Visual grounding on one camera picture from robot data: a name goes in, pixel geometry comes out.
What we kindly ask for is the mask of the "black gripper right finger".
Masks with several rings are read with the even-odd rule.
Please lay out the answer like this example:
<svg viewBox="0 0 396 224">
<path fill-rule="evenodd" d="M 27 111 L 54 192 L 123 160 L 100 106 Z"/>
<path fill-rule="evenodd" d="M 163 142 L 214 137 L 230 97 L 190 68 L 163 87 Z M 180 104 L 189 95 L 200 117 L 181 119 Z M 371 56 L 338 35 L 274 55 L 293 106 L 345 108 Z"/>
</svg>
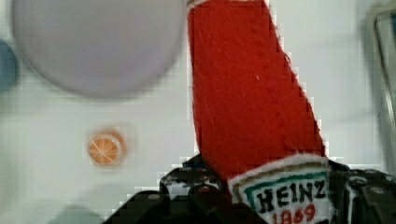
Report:
<svg viewBox="0 0 396 224">
<path fill-rule="evenodd" d="M 396 177 L 330 161 L 330 224 L 396 224 Z"/>
</svg>

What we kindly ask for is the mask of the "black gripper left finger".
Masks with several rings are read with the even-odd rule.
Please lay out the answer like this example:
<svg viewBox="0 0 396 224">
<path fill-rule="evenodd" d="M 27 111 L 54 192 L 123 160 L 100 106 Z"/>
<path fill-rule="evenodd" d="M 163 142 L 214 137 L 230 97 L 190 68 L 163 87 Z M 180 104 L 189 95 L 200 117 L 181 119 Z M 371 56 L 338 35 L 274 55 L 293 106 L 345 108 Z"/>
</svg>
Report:
<svg viewBox="0 0 396 224">
<path fill-rule="evenodd" d="M 267 224 L 243 203 L 232 203 L 201 155 L 137 192 L 103 224 Z"/>
</svg>

